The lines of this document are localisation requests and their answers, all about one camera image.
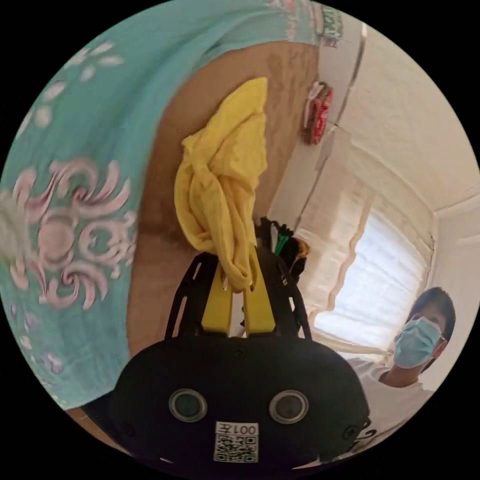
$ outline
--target teal dress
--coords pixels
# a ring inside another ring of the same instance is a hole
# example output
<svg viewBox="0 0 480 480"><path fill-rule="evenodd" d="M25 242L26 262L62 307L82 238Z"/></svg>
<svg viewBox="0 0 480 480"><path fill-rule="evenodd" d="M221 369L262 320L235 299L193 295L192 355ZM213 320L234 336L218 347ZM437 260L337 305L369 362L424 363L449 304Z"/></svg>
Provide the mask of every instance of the teal dress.
<svg viewBox="0 0 480 480"><path fill-rule="evenodd" d="M27 249L0 266L0 293L26 361L63 409L111 391L128 362L136 220L169 101L225 52L285 40L319 43L308 0L174 0L95 38L32 105L0 184Z"/></svg>

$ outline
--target yellow cloth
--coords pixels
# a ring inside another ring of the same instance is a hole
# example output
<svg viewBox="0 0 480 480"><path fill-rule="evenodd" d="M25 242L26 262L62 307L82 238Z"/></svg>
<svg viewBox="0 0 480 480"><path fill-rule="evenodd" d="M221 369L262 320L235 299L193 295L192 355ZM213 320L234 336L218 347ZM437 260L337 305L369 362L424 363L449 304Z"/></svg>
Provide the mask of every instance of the yellow cloth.
<svg viewBox="0 0 480 480"><path fill-rule="evenodd" d="M185 138L175 179L175 208L191 245L217 255L234 291L252 282L249 245L255 189L267 168L265 77L223 100L207 126Z"/></svg>

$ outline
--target blue surgical mask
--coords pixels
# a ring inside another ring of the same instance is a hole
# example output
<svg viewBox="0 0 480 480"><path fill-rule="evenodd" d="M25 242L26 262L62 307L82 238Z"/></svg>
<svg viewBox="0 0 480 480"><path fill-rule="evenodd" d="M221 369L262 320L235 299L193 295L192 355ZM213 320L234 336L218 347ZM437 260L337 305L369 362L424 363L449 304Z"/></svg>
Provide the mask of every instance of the blue surgical mask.
<svg viewBox="0 0 480 480"><path fill-rule="evenodd" d="M438 325L425 317L409 321L395 338L393 363L401 369L413 369L433 357L442 336Z"/></svg>

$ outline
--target camera lens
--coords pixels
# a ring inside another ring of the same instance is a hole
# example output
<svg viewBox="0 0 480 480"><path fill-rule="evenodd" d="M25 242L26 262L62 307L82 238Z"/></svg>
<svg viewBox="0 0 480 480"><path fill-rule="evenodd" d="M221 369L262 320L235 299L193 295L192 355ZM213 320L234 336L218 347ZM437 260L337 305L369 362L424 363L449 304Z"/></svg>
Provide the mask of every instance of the camera lens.
<svg viewBox="0 0 480 480"><path fill-rule="evenodd" d="M198 422L207 414L207 402L195 390L177 390L168 402L171 414L182 422Z"/></svg>
<svg viewBox="0 0 480 480"><path fill-rule="evenodd" d="M299 422L309 409L309 402L303 393L296 390L284 390L275 395L270 402L270 416L281 424Z"/></svg>

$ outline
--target white label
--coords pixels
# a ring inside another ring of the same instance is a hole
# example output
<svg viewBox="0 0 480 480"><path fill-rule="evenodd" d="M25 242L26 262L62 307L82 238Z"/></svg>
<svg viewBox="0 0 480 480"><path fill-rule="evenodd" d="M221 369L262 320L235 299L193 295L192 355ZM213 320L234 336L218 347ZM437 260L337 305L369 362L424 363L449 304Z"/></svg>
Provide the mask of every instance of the white label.
<svg viewBox="0 0 480 480"><path fill-rule="evenodd" d="M216 422L213 460L238 464L258 462L259 424Z"/></svg>

